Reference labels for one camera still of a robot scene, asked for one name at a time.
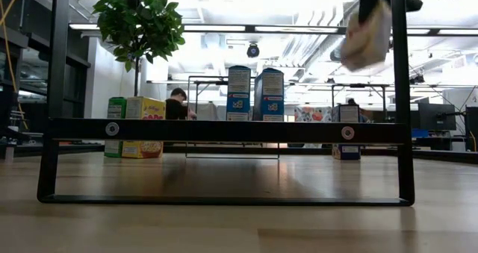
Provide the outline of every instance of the computer monitor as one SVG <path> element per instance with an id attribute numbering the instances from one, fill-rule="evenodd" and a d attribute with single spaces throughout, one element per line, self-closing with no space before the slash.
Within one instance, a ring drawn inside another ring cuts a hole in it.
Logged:
<path id="1" fill-rule="evenodd" d="M 452 104 L 424 104 L 418 103 L 420 114 L 420 129 L 455 131 L 456 116 L 447 115 L 455 112 Z"/>

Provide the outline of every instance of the metal rack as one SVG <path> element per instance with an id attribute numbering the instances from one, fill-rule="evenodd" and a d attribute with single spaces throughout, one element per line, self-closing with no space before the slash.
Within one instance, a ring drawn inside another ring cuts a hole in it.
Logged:
<path id="1" fill-rule="evenodd" d="M 69 0 L 52 0 L 49 62 L 49 126 L 37 198 L 45 203 L 409 206 L 415 202 L 410 127 L 409 62 L 405 0 L 392 0 L 397 124 L 207 122 L 61 119 Z M 267 199 L 227 197 L 65 196 L 55 193 L 61 140 L 166 140 L 255 143 L 349 143 L 398 145 L 398 197 L 389 199 Z"/>
<path id="2" fill-rule="evenodd" d="M 209 80 L 209 81 L 200 81 L 200 80 L 196 80 L 196 81 L 192 81 L 191 79 L 196 79 L 196 78 L 207 78 L 207 79 L 213 79 L 213 78 L 216 78 L 217 80 L 216 81 L 212 81 L 212 80 Z M 228 79 L 228 77 L 226 76 L 207 76 L 207 75 L 192 75 L 192 76 L 189 76 L 189 78 L 187 79 L 187 95 L 189 96 L 189 92 L 190 92 L 190 85 L 191 85 L 191 82 L 193 82 L 195 85 L 196 85 L 196 98 L 195 98 L 195 108 L 196 108 L 196 112 L 197 112 L 197 107 L 198 107 L 198 100 L 199 100 L 199 95 L 201 94 L 201 92 L 199 91 L 199 85 L 201 84 L 207 84 L 207 86 L 213 84 L 213 85 L 217 85 L 217 86 L 227 86 L 229 85 L 229 81 L 225 81 L 225 79 Z M 189 107 L 189 100 L 190 98 L 188 97 L 187 98 L 187 107 Z M 190 156 L 188 154 L 188 148 L 189 146 L 189 143 L 186 142 L 186 149 L 185 149 L 185 152 L 184 152 L 184 155 L 185 157 L 188 159 L 188 158 L 193 158 L 193 159 L 257 159 L 257 160 L 279 160 L 280 157 L 281 157 L 281 154 L 280 154 L 280 145 L 279 143 L 277 143 L 277 157 L 220 157 L 220 156 L 216 156 L 216 157 L 207 157 L 207 156 Z"/>
<path id="3" fill-rule="evenodd" d="M 386 103 L 386 100 L 385 100 L 385 97 L 386 97 L 386 90 L 387 90 L 387 87 L 389 87 L 390 85 L 388 84 L 333 84 L 332 85 L 332 107 L 335 106 L 335 97 L 337 96 L 337 94 L 339 92 L 341 92 L 345 87 L 350 87 L 350 88 L 365 88 L 365 87 L 369 87 L 371 88 L 376 94 L 378 94 L 381 98 L 382 98 L 382 103 L 383 103 L 383 112 L 384 112 L 384 118 L 387 118 L 387 103 Z M 336 87 L 342 87 L 342 89 L 340 91 L 337 92 L 337 94 L 335 94 L 335 88 Z M 382 94 L 380 94 L 379 91 L 377 91 L 375 88 L 376 87 L 380 87 L 382 88 Z"/>

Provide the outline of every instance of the yellow cereal box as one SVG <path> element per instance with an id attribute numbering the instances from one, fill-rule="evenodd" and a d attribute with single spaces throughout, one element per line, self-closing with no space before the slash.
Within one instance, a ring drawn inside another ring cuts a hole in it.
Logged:
<path id="1" fill-rule="evenodd" d="M 166 102 L 138 96 L 126 103 L 125 119 L 165 119 Z M 163 143 L 158 141 L 125 141 L 122 156 L 132 158 L 160 157 Z"/>

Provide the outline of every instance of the cardboard box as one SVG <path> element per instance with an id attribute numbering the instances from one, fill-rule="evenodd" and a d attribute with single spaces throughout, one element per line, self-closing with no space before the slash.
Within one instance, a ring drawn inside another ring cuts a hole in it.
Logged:
<path id="1" fill-rule="evenodd" d="M 255 78 L 253 119 L 284 121 L 284 73 L 268 68 Z"/>
<path id="2" fill-rule="evenodd" d="M 126 99 L 113 97 L 108 101 L 108 119 L 124 119 L 126 115 Z M 106 140 L 105 157 L 121 157 L 122 141 Z"/>
<path id="3" fill-rule="evenodd" d="M 126 119 L 165 119 L 166 102 L 138 96 L 128 99 Z M 160 141 L 125 141 L 122 156 L 131 158 L 160 157 L 163 143 Z"/>
<path id="4" fill-rule="evenodd" d="M 245 66 L 229 67 L 226 120 L 248 121 L 251 109 L 251 69 Z"/>
<path id="5" fill-rule="evenodd" d="M 296 122 L 331 122 L 331 107 L 307 107 L 299 106 L 294 108 L 294 118 Z M 305 149 L 321 149 L 322 144 L 304 144 Z"/>
<path id="6" fill-rule="evenodd" d="M 333 122 L 357 123 L 359 117 L 360 108 L 356 104 L 341 104 L 332 108 Z M 337 160 L 360 160 L 360 146 L 334 144 L 332 146 L 332 156 Z"/>

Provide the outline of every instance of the fluorescent light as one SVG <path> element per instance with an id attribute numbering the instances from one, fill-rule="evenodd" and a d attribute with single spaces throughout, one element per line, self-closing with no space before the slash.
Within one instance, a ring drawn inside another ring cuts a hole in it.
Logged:
<path id="1" fill-rule="evenodd" d="M 306 27 L 306 26 L 256 26 L 255 30 L 260 32 L 280 32 L 280 33 L 316 33 L 316 34 L 335 34 L 338 28 L 324 27 Z"/>
<path id="2" fill-rule="evenodd" d="M 150 84 L 187 84 L 187 81 L 147 81 Z"/>
<path id="3" fill-rule="evenodd" d="M 407 34 L 428 34 L 430 32 L 429 29 L 414 29 L 408 28 L 406 30 Z"/>
<path id="4" fill-rule="evenodd" d="M 73 30 L 99 30 L 96 24 L 69 24 Z"/>
<path id="5" fill-rule="evenodd" d="M 448 34 L 448 35 L 478 35 L 478 29 L 441 29 L 438 32 L 439 35 L 441 34 Z"/>
<path id="6" fill-rule="evenodd" d="M 249 44 L 248 40 L 226 40 L 226 45 L 242 45 Z"/>
<path id="7" fill-rule="evenodd" d="M 218 31 L 218 32 L 229 32 L 229 31 L 245 31 L 246 26 L 244 25 L 185 25 L 184 31 Z"/>

